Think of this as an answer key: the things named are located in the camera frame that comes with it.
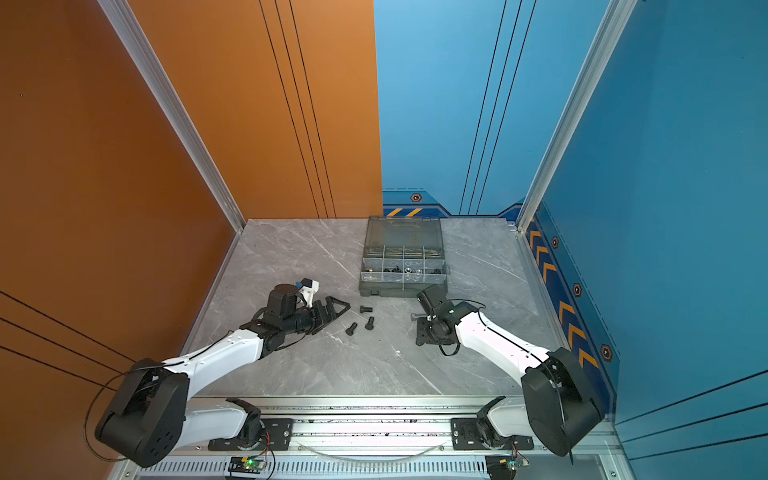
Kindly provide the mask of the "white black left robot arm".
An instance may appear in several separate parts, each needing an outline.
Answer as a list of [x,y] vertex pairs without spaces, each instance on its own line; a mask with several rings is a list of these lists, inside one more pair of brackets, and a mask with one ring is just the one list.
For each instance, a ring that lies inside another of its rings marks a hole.
[[318,282],[278,284],[265,307],[238,329],[189,354],[161,362],[143,359],[122,382],[94,428],[100,443],[141,467],[178,447],[212,440],[239,450],[263,448],[267,428],[259,407],[236,397],[208,407],[190,405],[201,390],[233,371],[288,348],[289,335],[315,335],[351,308],[316,298]]

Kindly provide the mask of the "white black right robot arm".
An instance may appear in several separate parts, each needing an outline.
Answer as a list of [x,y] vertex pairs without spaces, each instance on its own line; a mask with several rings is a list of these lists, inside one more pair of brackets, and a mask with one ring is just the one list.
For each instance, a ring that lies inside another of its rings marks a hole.
[[492,322],[483,306],[447,297],[440,286],[417,295],[424,314],[417,318],[417,343],[473,350],[501,369],[522,389],[522,400],[499,396],[476,414],[479,442],[488,449],[510,449],[520,437],[537,438],[565,457],[595,426],[605,410],[588,375],[566,348],[548,350]]

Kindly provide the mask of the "clear grey compartment organizer box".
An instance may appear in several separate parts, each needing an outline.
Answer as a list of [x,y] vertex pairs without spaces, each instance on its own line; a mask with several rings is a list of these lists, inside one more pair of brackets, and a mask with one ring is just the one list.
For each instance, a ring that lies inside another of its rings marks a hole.
[[446,290],[448,276],[440,219],[368,219],[359,274],[361,296],[415,298],[433,285]]

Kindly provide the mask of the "small right circuit board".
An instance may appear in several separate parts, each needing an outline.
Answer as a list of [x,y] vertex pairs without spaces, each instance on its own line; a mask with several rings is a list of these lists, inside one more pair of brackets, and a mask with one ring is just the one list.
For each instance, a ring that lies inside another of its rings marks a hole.
[[520,469],[530,466],[524,456],[486,456],[486,471],[490,480],[514,480]]

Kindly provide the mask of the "green circuit board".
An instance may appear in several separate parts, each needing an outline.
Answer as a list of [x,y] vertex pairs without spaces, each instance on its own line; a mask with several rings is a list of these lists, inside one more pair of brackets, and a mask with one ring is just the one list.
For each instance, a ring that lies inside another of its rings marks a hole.
[[226,475],[229,478],[258,478],[268,470],[268,462],[256,456],[232,456]]

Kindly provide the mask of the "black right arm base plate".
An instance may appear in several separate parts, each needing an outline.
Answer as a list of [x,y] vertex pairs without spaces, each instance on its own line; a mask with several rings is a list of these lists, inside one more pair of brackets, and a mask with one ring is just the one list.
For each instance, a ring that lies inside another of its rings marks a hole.
[[531,451],[535,447],[531,436],[500,437],[491,433],[489,427],[480,427],[480,420],[475,417],[452,418],[450,430],[452,447],[456,451]]

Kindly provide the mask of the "aluminium front rail frame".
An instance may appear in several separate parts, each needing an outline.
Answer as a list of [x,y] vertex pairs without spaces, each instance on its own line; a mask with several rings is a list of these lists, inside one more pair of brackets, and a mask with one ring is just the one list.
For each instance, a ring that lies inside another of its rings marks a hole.
[[476,417],[487,396],[251,397],[262,418],[292,418],[283,452],[256,479],[489,479],[486,456],[524,456],[515,479],[631,479],[612,425],[604,421],[558,457],[533,439],[531,451],[452,447],[450,420]]

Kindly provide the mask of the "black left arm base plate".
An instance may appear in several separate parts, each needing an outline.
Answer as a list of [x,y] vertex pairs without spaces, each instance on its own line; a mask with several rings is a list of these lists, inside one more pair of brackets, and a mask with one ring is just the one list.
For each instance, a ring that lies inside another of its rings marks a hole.
[[269,449],[287,451],[294,427],[292,418],[260,418],[247,420],[242,430],[229,439],[214,439],[208,443],[209,451],[254,451]]

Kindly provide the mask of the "left aluminium frame post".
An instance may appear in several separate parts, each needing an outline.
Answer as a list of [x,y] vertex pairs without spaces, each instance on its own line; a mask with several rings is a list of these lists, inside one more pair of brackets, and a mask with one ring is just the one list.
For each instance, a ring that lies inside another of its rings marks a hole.
[[241,234],[246,220],[131,6],[124,0],[98,4],[226,219]]

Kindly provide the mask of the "aluminium corner frame post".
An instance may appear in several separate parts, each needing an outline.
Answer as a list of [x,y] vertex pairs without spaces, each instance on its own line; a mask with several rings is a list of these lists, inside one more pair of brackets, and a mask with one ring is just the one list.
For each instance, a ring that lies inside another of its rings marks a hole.
[[637,0],[608,3],[515,222],[518,233],[532,222],[636,5]]

